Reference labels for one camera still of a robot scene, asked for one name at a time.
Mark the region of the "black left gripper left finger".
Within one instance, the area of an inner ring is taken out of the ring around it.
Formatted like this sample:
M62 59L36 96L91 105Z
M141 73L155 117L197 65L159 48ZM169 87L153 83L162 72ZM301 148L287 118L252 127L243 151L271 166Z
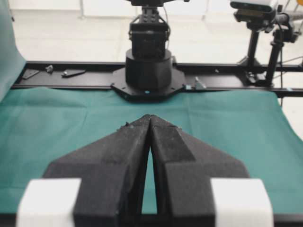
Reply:
M43 178L80 178L73 210L78 227L117 227L141 214L151 116L53 160Z

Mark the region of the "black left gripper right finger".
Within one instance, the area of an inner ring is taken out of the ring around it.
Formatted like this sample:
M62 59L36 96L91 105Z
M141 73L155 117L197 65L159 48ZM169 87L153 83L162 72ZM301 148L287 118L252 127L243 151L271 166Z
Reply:
M213 227L211 178L248 178L235 157L153 115L151 151L158 214L170 227Z

